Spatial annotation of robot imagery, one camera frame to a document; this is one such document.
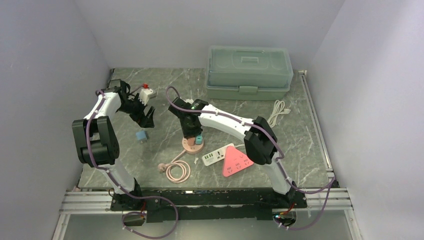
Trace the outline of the round pink socket hub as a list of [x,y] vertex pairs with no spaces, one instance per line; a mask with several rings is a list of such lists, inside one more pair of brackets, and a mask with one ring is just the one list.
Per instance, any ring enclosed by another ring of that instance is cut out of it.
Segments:
[[193,146],[189,146],[189,145],[187,145],[186,138],[183,138],[181,143],[182,143],[182,147],[185,150],[185,152],[188,153],[188,154],[191,154],[191,155],[199,153],[204,148],[204,141],[203,141],[203,144],[201,144],[201,145],[195,144]]

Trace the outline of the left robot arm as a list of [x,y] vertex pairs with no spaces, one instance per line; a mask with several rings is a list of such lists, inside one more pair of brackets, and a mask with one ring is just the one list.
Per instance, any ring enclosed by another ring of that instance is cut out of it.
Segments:
[[92,110],[84,118],[72,122],[78,159],[101,172],[112,184],[114,193],[124,196],[124,204],[137,210],[143,205],[144,196],[136,179],[118,159],[120,146],[112,118],[122,112],[139,127],[154,128],[155,108],[148,106],[148,101],[157,93],[145,83],[132,90],[127,82],[114,79],[109,87],[97,90],[96,95],[97,102]]

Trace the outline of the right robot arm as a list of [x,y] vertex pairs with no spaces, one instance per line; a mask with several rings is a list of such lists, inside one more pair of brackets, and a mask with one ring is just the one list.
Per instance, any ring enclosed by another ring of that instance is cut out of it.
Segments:
[[247,157],[263,166],[276,193],[276,203],[287,208],[295,201],[293,180],[276,162],[276,158],[284,155],[278,152],[277,137],[263,117],[244,118],[222,111],[204,100],[196,99],[190,104],[179,97],[170,102],[168,110],[179,119],[183,137],[187,140],[199,136],[203,127],[209,127],[243,141]]

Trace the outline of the white power strip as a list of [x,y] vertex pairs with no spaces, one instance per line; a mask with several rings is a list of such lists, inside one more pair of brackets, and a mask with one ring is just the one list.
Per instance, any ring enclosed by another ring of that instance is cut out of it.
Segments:
[[223,147],[220,147],[212,152],[209,152],[202,156],[202,162],[205,166],[213,165],[225,158],[226,149],[228,147],[234,147],[235,145],[233,143],[227,144]]

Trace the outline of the orange charger cube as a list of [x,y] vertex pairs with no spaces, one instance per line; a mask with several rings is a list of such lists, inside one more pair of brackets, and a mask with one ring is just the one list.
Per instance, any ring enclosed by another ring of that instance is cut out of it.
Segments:
[[188,146],[194,146],[196,144],[196,138],[195,137],[187,138],[186,143]]

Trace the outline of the pink triangular socket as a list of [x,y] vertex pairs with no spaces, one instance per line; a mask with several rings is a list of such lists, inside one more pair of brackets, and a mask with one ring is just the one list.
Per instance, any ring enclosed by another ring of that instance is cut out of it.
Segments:
[[225,150],[222,175],[224,177],[230,177],[254,164],[245,153],[234,146],[228,146]]

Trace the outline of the teal charger cube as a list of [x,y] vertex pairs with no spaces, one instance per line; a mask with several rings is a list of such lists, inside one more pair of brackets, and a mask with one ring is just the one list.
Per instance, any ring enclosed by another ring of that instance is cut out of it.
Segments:
[[197,136],[195,137],[195,141],[194,141],[194,143],[195,143],[196,145],[202,145],[202,144],[203,144],[203,137],[202,137],[202,135],[201,135],[201,134],[199,134],[199,135],[197,135]]

